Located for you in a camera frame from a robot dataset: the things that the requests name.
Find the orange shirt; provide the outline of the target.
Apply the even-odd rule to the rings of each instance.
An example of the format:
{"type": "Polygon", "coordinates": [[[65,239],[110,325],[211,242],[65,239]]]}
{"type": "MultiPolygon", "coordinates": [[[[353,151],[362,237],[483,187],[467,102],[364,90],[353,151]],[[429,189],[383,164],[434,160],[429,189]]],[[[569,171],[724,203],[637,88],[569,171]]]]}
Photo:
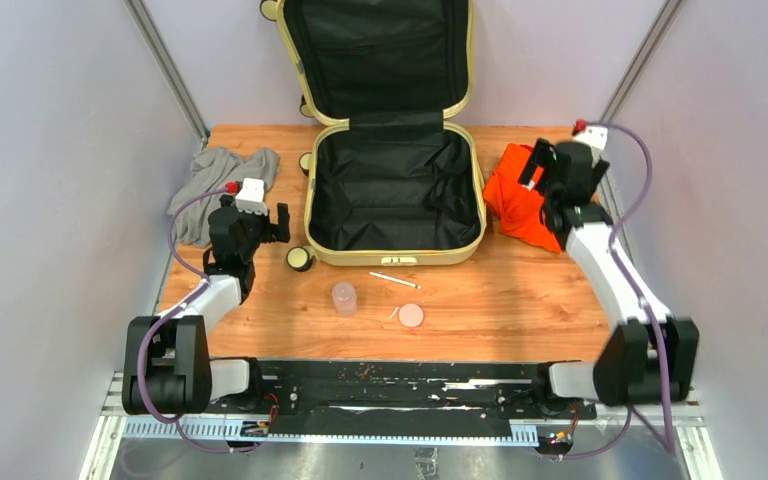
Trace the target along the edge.
{"type": "Polygon", "coordinates": [[[519,183],[532,147],[509,143],[483,190],[489,209],[499,217],[499,231],[522,242],[559,254],[555,236],[540,221],[544,197],[519,183]]]}

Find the clear plastic cup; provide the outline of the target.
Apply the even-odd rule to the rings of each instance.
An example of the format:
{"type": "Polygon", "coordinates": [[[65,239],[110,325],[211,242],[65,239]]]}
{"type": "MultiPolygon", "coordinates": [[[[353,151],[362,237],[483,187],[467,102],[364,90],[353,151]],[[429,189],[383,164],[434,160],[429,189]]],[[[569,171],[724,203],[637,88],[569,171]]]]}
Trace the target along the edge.
{"type": "Polygon", "coordinates": [[[357,292],[353,284],[339,282],[332,288],[332,300],[336,312],[344,317],[351,317],[357,313],[357,292]]]}

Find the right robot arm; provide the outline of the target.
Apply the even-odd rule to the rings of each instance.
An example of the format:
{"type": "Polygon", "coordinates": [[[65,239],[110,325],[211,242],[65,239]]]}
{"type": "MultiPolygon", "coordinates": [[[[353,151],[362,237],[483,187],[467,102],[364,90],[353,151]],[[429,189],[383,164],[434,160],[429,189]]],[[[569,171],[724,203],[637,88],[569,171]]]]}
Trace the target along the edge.
{"type": "Polygon", "coordinates": [[[558,416],[571,400],[664,405],[690,392],[699,330],[656,298],[617,244],[616,222],[594,199],[608,167],[586,143],[539,139],[519,177],[542,196],[541,224],[585,274],[611,330],[594,362],[538,366],[531,403],[544,417],[558,416]]]}

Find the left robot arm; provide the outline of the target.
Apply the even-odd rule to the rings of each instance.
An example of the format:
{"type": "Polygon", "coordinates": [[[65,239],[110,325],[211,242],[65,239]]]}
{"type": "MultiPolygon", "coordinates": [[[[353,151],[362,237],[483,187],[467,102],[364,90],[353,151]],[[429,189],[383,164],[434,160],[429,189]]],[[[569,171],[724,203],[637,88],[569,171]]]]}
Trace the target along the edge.
{"type": "Polygon", "coordinates": [[[228,397],[243,413],[258,411],[266,386],[256,359],[212,359],[207,334],[252,291],[254,254],[267,243],[291,238],[289,207],[277,220],[246,212],[224,196],[208,217],[204,278],[182,301],[159,315],[138,316],[127,328],[121,400],[130,415],[158,415],[170,422],[203,413],[228,397]]]}

